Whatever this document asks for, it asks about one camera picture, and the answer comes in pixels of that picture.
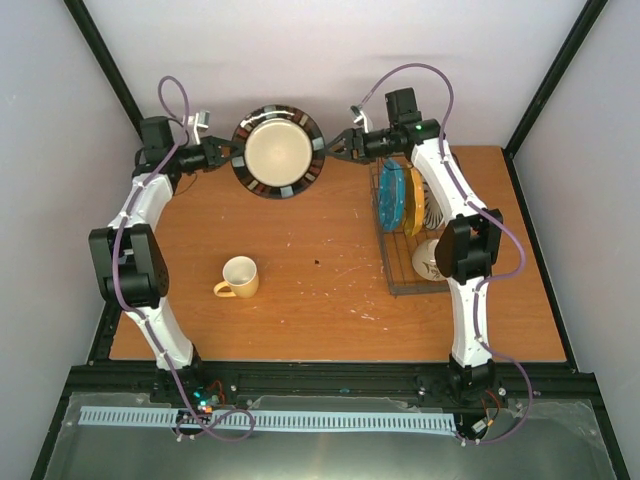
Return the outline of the white blue striped plate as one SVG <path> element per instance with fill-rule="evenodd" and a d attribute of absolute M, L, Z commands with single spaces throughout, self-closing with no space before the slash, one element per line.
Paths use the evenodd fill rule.
<path fill-rule="evenodd" d="M 435 231 L 444 225 L 444 214 L 431 187 L 424 182 L 424 217 L 423 225 L 427 230 Z"/>

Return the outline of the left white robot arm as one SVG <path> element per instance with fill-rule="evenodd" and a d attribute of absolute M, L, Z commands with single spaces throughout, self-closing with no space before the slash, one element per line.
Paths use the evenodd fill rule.
<path fill-rule="evenodd" d="M 244 148 L 237 141 L 214 136 L 189 145 L 193 133 L 174 138 L 171 127 L 178 124 L 166 116 L 140 122 L 142 148 L 135 157 L 130 193 L 114 220 L 92 230 L 88 241 L 103 299 L 117 303 L 138 326 L 158 368 L 181 369 L 172 388 L 193 403 L 206 395 L 208 378 L 190 367 L 196 350 L 169 304 L 169 271 L 155 230 L 183 175 L 214 171 Z"/>

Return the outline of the black aluminium frame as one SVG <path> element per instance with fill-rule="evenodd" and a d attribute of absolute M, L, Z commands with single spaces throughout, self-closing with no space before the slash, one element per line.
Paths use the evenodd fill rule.
<path fill-rule="evenodd" d="M 82 1 L 68 1 L 65 6 L 124 107 L 131 123 L 138 125 L 142 120 L 141 111 L 89 9 Z M 613 475 L 617 479 L 626 479 L 629 476 L 628 469 L 597 380 L 594 374 L 583 372 L 578 367 L 514 165 L 516 154 L 605 6 L 603 1 L 588 1 L 584 4 L 535 95 L 529 102 L 523 117 L 511 135 L 507 146 L 502 148 L 501 156 L 509 174 L 511 189 L 515 194 L 528 239 L 532 244 L 536 266 L 566 356 L 563 362 L 527 362 L 524 368 L 532 377 L 533 382 L 541 385 L 542 395 L 546 399 L 573 400 L 578 398 L 590 400 L 598 426 L 597 431 L 603 438 L 605 452 L 611 463 Z M 131 392 L 147 393 L 155 400 L 175 401 L 177 399 L 177 388 L 168 386 L 167 376 L 155 372 L 150 361 L 110 359 L 109 355 L 116 329 L 120 323 L 120 313 L 121 310 L 115 303 L 106 302 L 87 362 L 82 366 L 74 366 L 70 370 L 34 467 L 33 478 L 43 479 L 54 473 L 53 459 L 56 453 L 62 449 L 62 434 L 66 429 L 63 424 L 63 416 L 68 412 L 74 394 L 114 393 L 123 395 Z M 241 390 L 233 395 L 234 400 L 248 401 L 261 395 L 284 397 L 300 394 L 321 398 L 387 397 L 391 400 L 406 400 L 412 406 L 426 406 L 433 405 L 435 402 L 424 399 L 425 385 L 434 380 L 443 380 L 447 367 L 447 364 L 442 362 L 206 361 L 200 371 L 202 373 L 222 373 L 240 379 Z"/>

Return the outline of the right controller board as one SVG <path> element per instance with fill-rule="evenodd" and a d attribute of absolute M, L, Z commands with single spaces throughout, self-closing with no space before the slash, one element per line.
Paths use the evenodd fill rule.
<path fill-rule="evenodd" d="M 483 417 L 472 426 L 476 436 L 483 436 L 495 423 L 502 404 L 499 397 L 491 390 L 486 390 L 480 397 Z"/>

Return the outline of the white ceramic bowl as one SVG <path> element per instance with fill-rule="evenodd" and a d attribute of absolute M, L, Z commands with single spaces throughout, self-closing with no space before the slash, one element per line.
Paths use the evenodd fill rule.
<path fill-rule="evenodd" d="M 423 241 L 416 247 L 411 259 L 415 273 L 421 278 L 431 282 L 446 280 L 446 277 L 441 273 L 436 263 L 435 250 L 437 245 L 437 239 Z"/>

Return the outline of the yellow plate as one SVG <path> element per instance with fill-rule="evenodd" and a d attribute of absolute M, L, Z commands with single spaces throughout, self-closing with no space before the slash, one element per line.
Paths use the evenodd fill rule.
<path fill-rule="evenodd" d="M 403 230 L 407 237 L 419 233 L 425 213 L 424 184 L 420 172 L 411 167 L 405 171 L 405 219 Z"/>

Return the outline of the black rimmed striped plate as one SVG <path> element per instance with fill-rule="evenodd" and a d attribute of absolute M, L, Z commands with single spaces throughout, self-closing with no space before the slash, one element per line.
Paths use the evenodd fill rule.
<path fill-rule="evenodd" d="M 325 140 L 316 121 L 288 105 L 265 105 L 245 116 L 233 140 L 243 153 L 231 160 L 241 185 L 252 194 L 290 199 L 311 187 L 325 163 Z"/>

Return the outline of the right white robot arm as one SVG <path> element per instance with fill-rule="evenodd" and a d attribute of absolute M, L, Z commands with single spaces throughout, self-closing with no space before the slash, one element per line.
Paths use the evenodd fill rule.
<path fill-rule="evenodd" d="M 454 340 L 448 363 L 448 392 L 462 400 L 493 385 L 495 363 L 487 327 L 488 281 L 497 261 L 502 215 L 489 210 L 473 192 L 456 164 L 444 124 L 423 119 L 411 88 L 386 96 L 389 125 L 373 128 L 360 106 L 353 127 L 328 143 L 335 157 L 368 164 L 383 156 L 403 154 L 434 196 L 445 222 L 435 260 L 452 297 Z"/>

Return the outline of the controller board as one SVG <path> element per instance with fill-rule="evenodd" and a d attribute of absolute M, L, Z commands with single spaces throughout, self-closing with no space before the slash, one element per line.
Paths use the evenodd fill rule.
<path fill-rule="evenodd" d="M 215 380 L 207 386 L 197 387 L 193 397 L 196 400 L 197 409 L 206 414 L 226 405 L 226 396 L 220 380 Z"/>
<path fill-rule="evenodd" d="M 491 390 L 486 390 L 480 397 L 483 417 L 472 426 L 476 436 L 483 436 L 495 423 L 502 404 L 499 397 Z"/>

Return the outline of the black wire dish rack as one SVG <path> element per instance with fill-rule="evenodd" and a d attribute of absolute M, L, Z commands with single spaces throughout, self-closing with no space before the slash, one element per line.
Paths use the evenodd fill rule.
<path fill-rule="evenodd" d="M 435 225 L 435 216 L 424 211 L 420 228 L 414 234 L 407 235 L 404 230 L 406 206 L 402 203 L 402 214 L 397 208 L 400 203 L 395 198 L 379 194 L 383 177 L 384 186 L 395 187 L 398 172 L 404 172 L 410 166 L 404 158 L 378 158 L 370 164 L 371 203 L 376 236 L 383 262 L 389 292 L 394 297 L 401 295 L 421 295 L 446 292 L 449 290 L 444 277 L 424 278 L 413 267 L 415 251 L 424 242 L 438 240 L 444 231 L 443 223 Z"/>

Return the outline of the teal polka dot plate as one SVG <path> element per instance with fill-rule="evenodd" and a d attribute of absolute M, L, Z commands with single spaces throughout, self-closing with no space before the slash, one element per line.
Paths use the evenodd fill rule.
<path fill-rule="evenodd" d="M 405 203 L 403 168 L 392 158 L 382 162 L 378 186 L 378 217 L 382 230 L 394 231 L 401 223 Z"/>

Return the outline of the left controller board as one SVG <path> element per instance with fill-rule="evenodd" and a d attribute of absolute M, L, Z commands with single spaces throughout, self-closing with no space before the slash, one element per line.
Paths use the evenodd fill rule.
<path fill-rule="evenodd" d="M 226 396 L 220 380 L 215 380 L 207 386 L 197 387 L 193 397 L 196 400 L 197 409 L 206 414 L 226 405 Z"/>

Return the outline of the yellow mug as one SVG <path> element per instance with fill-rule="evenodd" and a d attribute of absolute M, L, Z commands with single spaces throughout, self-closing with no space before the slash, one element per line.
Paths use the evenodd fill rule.
<path fill-rule="evenodd" d="M 251 298 L 259 288 L 257 265 L 246 256 L 229 259 L 223 266 L 222 276 L 223 280 L 213 289 L 219 298 Z"/>

